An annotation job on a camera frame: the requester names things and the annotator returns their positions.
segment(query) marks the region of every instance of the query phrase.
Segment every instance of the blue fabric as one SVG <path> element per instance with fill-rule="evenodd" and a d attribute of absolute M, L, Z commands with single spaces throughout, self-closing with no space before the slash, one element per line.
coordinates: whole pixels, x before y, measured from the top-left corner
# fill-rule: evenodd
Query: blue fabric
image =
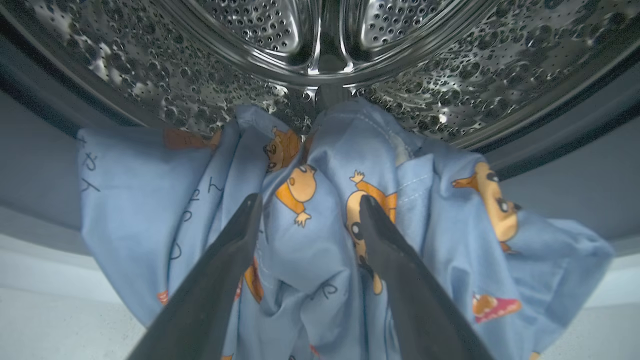
<path fill-rule="evenodd" d="M 375 197 L 496 359 L 528 359 L 568 326 L 612 250 L 502 197 L 479 154 L 403 131 L 349 101 L 305 143 L 253 107 L 211 140 L 180 131 L 79 133 L 83 237 L 149 325 L 242 200 L 264 196 L 227 359 L 400 359 L 358 206 Z"/>

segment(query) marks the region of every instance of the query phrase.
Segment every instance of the cartoon bear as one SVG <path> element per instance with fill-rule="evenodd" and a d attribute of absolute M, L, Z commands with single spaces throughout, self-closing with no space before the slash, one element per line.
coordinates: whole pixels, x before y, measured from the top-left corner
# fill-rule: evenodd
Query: cartoon bear
<path fill-rule="evenodd" d="M 367 262 L 367 246 L 362 234 L 360 223 L 360 200 L 364 195 L 370 195 L 378 201 L 378 204 L 383 208 L 385 214 L 391 219 L 391 222 L 396 223 L 396 203 L 397 193 L 385 195 L 382 191 L 375 186 L 364 181 L 364 173 L 355 171 L 353 177 L 349 178 L 356 183 L 357 191 L 349 195 L 347 199 L 347 230 L 353 240 L 353 245 L 356 250 L 356 257 L 358 264 L 369 273 L 373 279 L 373 293 L 379 295 L 382 293 L 382 280 L 373 271 L 373 268 Z"/>
<path fill-rule="evenodd" d="M 258 260 L 255 257 L 253 258 L 251 266 L 244 272 L 244 280 L 246 281 L 246 287 L 249 288 L 255 301 L 260 304 L 264 296 L 264 290 L 262 289 L 260 275 L 258 274 Z"/>
<path fill-rule="evenodd" d="M 293 130 L 286 133 L 273 127 L 274 138 L 262 150 L 269 158 L 267 172 L 274 172 L 289 166 L 300 151 L 300 138 Z"/>
<path fill-rule="evenodd" d="M 291 172 L 287 181 L 276 190 L 276 198 L 297 214 L 294 222 L 304 227 L 311 215 L 305 212 L 304 203 L 316 193 L 316 168 L 311 165 L 299 166 Z"/>
<path fill-rule="evenodd" d="M 163 131 L 164 146 L 169 150 L 218 148 L 222 131 L 218 131 L 209 140 L 204 140 L 200 135 L 180 129 L 165 129 Z"/>
<path fill-rule="evenodd" d="M 483 323 L 518 312 L 522 305 L 517 299 L 501 299 L 491 295 L 474 295 L 473 312 L 476 323 Z"/>
<path fill-rule="evenodd" d="M 513 251 L 507 241 L 518 231 L 516 212 L 519 207 L 502 198 L 498 181 L 489 164 L 480 162 L 476 164 L 475 172 L 471 177 L 455 180 L 452 185 L 454 188 L 472 188 L 480 194 L 502 251 L 510 253 Z"/>

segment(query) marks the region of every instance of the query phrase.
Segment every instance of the stainless steel drum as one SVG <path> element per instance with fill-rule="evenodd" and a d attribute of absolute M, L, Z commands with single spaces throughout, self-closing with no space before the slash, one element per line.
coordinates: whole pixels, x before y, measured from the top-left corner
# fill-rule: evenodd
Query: stainless steel drum
<path fill-rule="evenodd" d="M 639 11 L 640 0 L 0 0 L 54 66 L 146 126 L 207 134 L 251 103 L 304 134 L 328 86 L 467 149 L 535 124 L 632 54 Z"/>

